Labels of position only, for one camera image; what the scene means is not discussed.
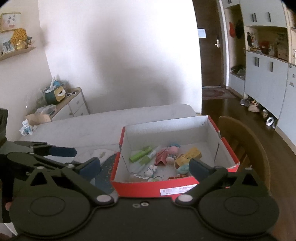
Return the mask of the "dark wooden door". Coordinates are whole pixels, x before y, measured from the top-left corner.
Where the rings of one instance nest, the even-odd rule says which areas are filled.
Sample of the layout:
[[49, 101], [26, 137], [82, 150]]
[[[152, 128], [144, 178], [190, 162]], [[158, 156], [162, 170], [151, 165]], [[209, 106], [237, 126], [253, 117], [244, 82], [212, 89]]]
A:
[[221, 24], [217, 1], [193, 1], [198, 29], [205, 31], [205, 37], [199, 37], [202, 86], [221, 86], [223, 82], [223, 53], [221, 43]]

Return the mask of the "blue white astronaut keychain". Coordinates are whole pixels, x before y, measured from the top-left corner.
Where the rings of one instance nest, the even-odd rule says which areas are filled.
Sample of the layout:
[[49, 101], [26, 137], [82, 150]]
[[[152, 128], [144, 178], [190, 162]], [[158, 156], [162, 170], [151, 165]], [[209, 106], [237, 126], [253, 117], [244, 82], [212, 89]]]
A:
[[144, 177], [147, 178], [148, 182], [162, 181], [163, 178], [161, 176], [156, 176], [156, 172], [157, 172], [157, 166], [151, 165], [144, 172]]

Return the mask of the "clear plastic bag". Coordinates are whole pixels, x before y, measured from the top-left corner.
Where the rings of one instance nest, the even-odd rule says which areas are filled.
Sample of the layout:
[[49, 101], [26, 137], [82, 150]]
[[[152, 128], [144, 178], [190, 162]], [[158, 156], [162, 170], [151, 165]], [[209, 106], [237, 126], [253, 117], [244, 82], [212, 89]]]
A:
[[38, 108], [35, 111], [35, 114], [52, 115], [55, 111], [56, 111], [56, 106], [54, 104], [50, 104], [50, 105]]

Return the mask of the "white green glue tube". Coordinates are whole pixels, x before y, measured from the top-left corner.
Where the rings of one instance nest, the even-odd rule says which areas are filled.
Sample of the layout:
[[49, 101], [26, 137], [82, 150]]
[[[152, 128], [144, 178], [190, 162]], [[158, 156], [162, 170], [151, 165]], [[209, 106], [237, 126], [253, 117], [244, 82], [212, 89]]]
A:
[[134, 168], [133, 173], [140, 173], [147, 166], [147, 164], [149, 164], [151, 160], [157, 155], [157, 152], [159, 152], [161, 149], [161, 146], [157, 146], [149, 154], [140, 159], [139, 165]]

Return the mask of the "yellow flower ornament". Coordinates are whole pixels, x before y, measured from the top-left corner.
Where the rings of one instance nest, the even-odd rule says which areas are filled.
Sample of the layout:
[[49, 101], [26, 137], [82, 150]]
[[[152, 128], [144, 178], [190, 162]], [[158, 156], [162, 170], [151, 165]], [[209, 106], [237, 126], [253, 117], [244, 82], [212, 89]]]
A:
[[11, 43], [16, 50], [25, 49], [27, 46], [27, 37], [25, 29], [16, 29], [11, 37]]

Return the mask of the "red fish plush keychain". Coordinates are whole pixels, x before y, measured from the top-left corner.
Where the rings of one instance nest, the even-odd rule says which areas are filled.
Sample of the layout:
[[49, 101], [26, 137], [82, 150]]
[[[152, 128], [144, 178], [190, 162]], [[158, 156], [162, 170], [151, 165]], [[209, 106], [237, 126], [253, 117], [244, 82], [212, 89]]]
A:
[[165, 166], [167, 164], [167, 156], [168, 148], [162, 148], [160, 151], [157, 152], [154, 164], [156, 166]]

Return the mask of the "white sunglasses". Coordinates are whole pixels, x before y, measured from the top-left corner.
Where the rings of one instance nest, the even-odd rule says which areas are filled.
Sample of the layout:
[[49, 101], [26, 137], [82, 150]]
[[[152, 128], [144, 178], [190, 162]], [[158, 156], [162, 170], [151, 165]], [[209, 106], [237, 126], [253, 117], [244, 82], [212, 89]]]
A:
[[69, 92], [69, 93], [66, 94], [66, 97], [70, 97], [72, 95], [76, 95], [76, 93], [77, 93], [76, 91]]

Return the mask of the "light blue plush toy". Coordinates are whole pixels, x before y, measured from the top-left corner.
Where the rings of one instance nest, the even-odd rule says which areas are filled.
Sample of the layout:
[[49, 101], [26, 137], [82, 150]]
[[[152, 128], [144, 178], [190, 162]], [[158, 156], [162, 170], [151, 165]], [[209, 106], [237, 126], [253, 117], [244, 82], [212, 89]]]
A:
[[189, 163], [186, 163], [177, 168], [177, 173], [180, 175], [186, 175], [187, 173], [189, 173]]

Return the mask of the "white wooden sideboard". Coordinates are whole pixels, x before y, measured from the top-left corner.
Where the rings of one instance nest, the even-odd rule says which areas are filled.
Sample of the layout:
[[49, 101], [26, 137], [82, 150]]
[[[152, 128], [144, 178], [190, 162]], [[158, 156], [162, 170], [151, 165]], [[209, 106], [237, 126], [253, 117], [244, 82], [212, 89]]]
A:
[[68, 89], [69, 92], [76, 91], [76, 95], [66, 97], [56, 105], [56, 111], [50, 115], [52, 121], [59, 121], [89, 114], [89, 110], [80, 87]]

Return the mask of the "wooden wall shelf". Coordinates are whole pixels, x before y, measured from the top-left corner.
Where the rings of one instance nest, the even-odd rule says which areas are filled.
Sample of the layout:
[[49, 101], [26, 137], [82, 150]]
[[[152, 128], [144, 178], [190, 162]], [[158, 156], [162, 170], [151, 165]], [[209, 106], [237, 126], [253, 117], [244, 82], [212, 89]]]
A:
[[10, 52], [10, 53], [5, 53], [0, 57], [0, 61], [3, 61], [5, 59], [8, 59], [8, 58], [11, 58], [11, 57], [14, 57], [14, 56], [18, 56], [18, 55], [21, 55], [21, 54], [29, 53], [30, 51], [32, 51], [34, 49], [36, 49], [36, 47], [30, 47], [30, 48], [27, 48], [27, 49], [21, 49], [21, 50], [13, 51], [13, 52]]

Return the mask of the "framed wall picture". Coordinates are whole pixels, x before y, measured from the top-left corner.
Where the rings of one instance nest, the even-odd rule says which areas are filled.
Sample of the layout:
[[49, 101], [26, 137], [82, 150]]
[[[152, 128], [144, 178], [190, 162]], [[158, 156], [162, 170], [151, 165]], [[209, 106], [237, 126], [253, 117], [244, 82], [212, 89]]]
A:
[[11, 12], [1, 14], [1, 33], [14, 31], [21, 28], [22, 25], [22, 13]]

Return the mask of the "red cardboard box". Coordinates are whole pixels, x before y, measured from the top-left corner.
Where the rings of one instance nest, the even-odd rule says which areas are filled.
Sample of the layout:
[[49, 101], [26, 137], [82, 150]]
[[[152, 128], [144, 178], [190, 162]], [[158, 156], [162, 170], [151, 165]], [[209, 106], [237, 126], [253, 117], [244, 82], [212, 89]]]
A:
[[208, 115], [155, 121], [122, 129], [111, 183], [122, 197], [176, 197], [199, 182], [189, 161], [236, 172], [238, 158]]

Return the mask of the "yellow small box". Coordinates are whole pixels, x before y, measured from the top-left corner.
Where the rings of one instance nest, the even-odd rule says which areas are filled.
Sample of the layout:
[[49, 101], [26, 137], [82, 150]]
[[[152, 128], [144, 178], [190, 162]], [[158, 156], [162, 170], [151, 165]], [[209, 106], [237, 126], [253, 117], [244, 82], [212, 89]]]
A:
[[193, 147], [189, 149], [185, 154], [180, 154], [177, 156], [177, 159], [175, 159], [174, 167], [177, 169], [185, 164], [188, 164], [189, 161], [193, 158], [201, 158], [202, 153], [199, 151], [199, 149]]

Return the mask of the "wooden chair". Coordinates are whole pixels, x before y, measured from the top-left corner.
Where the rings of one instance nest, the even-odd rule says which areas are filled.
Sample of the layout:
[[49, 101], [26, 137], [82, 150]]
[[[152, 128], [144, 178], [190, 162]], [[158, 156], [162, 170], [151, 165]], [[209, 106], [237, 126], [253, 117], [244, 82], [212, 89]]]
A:
[[229, 116], [220, 116], [218, 127], [239, 161], [238, 171], [252, 168], [270, 189], [271, 174], [267, 153], [259, 138], [247, 125]]

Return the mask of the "cardboard box on sideboard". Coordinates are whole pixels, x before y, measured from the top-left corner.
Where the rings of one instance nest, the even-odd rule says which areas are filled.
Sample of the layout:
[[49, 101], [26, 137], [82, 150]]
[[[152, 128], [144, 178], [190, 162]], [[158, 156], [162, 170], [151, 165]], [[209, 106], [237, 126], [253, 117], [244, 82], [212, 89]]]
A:
[[29, 114], [25, 116], [25, 119], [28, 120], [28, 123], [31, 126], [38, 126], [52, 121], [50, 116], [47, 114]]

